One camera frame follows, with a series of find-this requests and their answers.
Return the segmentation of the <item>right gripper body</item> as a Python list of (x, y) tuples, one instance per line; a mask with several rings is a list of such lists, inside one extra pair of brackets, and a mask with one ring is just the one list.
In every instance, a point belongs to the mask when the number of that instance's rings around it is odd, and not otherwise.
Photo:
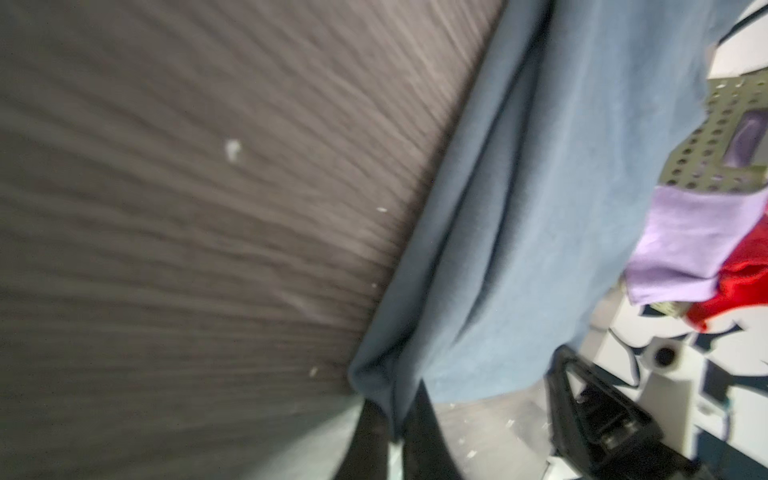
[(662, 443), (659, 424), (567, 345), (545, 376), (551, 442), (584, 479), (700, 479), (702, 463)]

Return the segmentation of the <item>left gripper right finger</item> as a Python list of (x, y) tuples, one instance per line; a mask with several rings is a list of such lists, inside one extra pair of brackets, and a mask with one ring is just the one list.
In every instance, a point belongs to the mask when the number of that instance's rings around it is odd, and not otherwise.
[(426, 386), (421, 383), (403, 425), (405, 480), (462, 480)]

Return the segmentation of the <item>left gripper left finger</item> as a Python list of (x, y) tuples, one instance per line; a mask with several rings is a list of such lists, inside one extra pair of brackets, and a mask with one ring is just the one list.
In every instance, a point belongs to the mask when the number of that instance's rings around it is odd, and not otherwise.
[(389, 432), (387, 418), (369, 400), (363, 404), (355, 432), (334, 480), (386, 480)]

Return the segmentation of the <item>grey t shirt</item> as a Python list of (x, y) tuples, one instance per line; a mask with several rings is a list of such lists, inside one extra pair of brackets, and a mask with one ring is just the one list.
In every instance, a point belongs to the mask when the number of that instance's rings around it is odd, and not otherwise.
[(641, 236), (743, 1), (509, 1), (349, 367), (400, 437), (420, 389), (536, 383)]

